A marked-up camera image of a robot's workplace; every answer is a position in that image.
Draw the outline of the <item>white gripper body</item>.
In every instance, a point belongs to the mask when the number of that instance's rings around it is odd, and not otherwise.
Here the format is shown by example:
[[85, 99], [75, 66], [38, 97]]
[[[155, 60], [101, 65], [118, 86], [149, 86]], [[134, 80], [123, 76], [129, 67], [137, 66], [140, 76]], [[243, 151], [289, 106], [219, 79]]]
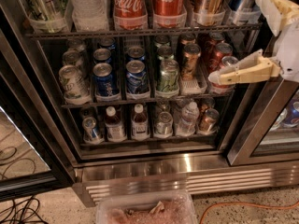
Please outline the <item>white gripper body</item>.
[[274, 52], [282, 68], [281, 76], [285, 80], [299, 82], [299, 21], [282, 30]]

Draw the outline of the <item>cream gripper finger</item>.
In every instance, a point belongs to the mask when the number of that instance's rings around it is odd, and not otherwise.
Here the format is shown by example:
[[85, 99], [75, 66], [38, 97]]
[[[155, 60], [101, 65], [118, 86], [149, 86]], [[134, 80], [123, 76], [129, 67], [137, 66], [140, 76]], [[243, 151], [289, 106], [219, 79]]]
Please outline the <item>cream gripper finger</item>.
[[208, 80], [218, 85], [257, 83], [266, 81], [270, 77], [278, 77], [279, 73], [279, 65], [270, 58], [264, 57], [263, 51], [259, 49], [237, 64], [212, 72]]
[[299, 6], [290, 0], [255, 0], [274, 36], [299, 20]]

